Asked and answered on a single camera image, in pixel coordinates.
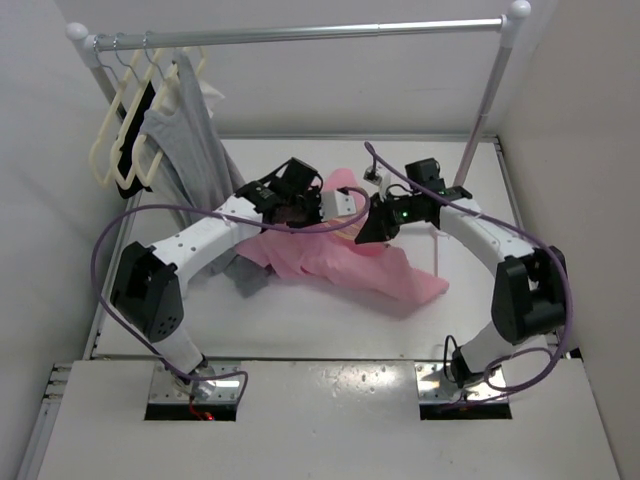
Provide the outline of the tan plastic hanger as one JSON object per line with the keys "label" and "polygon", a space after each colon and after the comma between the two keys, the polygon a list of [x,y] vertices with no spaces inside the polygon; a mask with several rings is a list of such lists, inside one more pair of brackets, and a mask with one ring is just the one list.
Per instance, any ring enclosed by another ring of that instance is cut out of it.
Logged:
{"label": "tan plastic hanger", "polygon": [[366,219],[360,219],[354,223],[348,224],[351,220],[350,217],[335,218],[325,223],[327,227],[339,226],[339,229],[333,230],[332,234],[340,239],[340,242],[353,249],[360,249],[367,254],[377,254],[380,251],[388,247],[386,242],[377,243],[365,243],[356,244],[355,240],[358,237],[362,227],[366,223]]}

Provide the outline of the pink t-shirt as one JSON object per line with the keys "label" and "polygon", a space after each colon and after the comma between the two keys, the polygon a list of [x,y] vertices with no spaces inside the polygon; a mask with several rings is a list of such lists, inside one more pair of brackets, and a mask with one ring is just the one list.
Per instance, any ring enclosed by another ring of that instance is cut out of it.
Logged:
{"label": "pink t-shirt", "polygon": [[423,305],[447,292],[449,282],[412,266],[391,246],[377,254],[349,248],[329,233],[289,234],[267,230],[236,246],[236,252],[285,281],[319,278],[344,289],[375,291]]}

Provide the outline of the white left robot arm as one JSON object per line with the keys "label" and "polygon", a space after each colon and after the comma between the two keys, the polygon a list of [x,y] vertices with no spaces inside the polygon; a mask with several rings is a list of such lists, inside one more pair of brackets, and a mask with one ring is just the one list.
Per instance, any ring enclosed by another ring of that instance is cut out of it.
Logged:
{"label": "white left robot arm", "polygon": [[184,384],[206,366],[201,351],[182,325],[183,297],[189,281],[205,266],[264,231],[268,225],[318,224],[322,177],[293,157],[265,177],[239,187],[206,216],[179,233],[121,254],[110,302]]}

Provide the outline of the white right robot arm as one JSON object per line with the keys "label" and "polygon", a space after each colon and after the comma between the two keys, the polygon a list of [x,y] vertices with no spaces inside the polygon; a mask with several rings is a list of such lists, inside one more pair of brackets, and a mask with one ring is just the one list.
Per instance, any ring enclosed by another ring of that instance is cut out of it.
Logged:
{"label": "white right robot arm", "polygon": [[375,155],[365,181],[378,191],[369,203],[359,244],[395,238],[400,228],[432,224],[469,250],[494,278],[489,323],[445,357],[444,371],[459,388],[489,375],[507,359],[523,353],[530,338],[573,325],[573,302],[560,250],[497,218],[484,214],[462,186],[446,186],[433,159],[406,165],[400,173],[404,194],[383,178],[384,160]]}

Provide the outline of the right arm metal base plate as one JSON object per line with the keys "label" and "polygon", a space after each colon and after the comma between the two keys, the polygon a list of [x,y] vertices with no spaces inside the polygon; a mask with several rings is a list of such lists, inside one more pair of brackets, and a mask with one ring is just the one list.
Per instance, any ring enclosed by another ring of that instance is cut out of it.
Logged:
{"label": "right arm metal base plate", "polygon": [[494,401],[500,392],[484,381],[459,388],[446,376],[442,361],[415,362],[414,370],[418,399],[421,405],[464,404],[466,402]]}

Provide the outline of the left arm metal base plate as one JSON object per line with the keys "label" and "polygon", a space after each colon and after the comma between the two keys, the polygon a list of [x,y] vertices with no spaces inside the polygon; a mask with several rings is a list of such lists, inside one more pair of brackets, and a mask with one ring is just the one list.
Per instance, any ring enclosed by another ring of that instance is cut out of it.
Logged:
{"label": "left arm metal base plate", "polygon": [[210,362],[195,375],[221,379],[185,384],[159,363],[151,377],[148,403],[187,405],[193,399],[198,406],[235,405],[244,384],[240,370],[240,362]]}

